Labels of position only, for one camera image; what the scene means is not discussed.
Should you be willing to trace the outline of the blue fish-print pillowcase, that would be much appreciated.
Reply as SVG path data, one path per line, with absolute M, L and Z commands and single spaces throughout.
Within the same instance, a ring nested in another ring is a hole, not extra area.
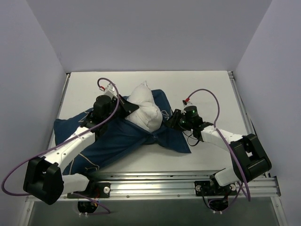
M 155 104 L 161 110 L 163 123 L 171 116 L 171 106 L 160 89 L 151 91 Z M 55 145 L 67 140 L 86 119 L 93 108 L 90 108 L 67 120 L 56 119 L 54 122 Z M 147 132 L 133 123 L 116 118 L 108 123 L 108 129 L 93 144 L 86 147 L 73 159 L 63 171 L 63 175 L 88 174 L 104 168 L 142 145 L 158 144 L 178 153 L 191 153 L 181 131 L 166 127 L 164 124 L 155 131 Z

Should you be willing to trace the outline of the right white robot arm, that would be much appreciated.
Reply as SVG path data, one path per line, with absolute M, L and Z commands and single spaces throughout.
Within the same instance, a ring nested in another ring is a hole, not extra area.
M 250 182 L 271 170 L 272 164 L 255 134 L 240 135 L 217 129 L 203 121 L 196 106 L 176 109 L 165 125 L 179 131 L 190 131 L 198 142 L 213 144 L 230 153 L 232 166 L 211 176 L 209 189 L 220 194 L 226 186 L 238 181 Z

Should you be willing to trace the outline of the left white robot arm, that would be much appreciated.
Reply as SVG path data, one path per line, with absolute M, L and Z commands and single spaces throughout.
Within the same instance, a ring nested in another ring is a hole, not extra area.
M 63 171 L 86 147 L 105 133 L 110 121 L 126 118 L 137 109 L 138 105 L 128 102 L 121 95 L 98 96 L 93 110 L 67 140 L 41 157 L 29 160 L 23 190 L 48 205 L 54 204 L 63 194 L 92 196 L 95 191 L 93 181 L 79 173 L 63 175 Z

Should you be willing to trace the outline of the white pillow insert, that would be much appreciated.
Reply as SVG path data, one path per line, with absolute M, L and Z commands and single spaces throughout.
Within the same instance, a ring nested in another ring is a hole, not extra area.
M 139 106 L 136 111 L 126 117 L 127 121 L 147 132 L 154 132 L 160 128 L 163 116 L 159 107 L 155 104 L 147 81 L 138 85 L 127 98 L 127 101 Z

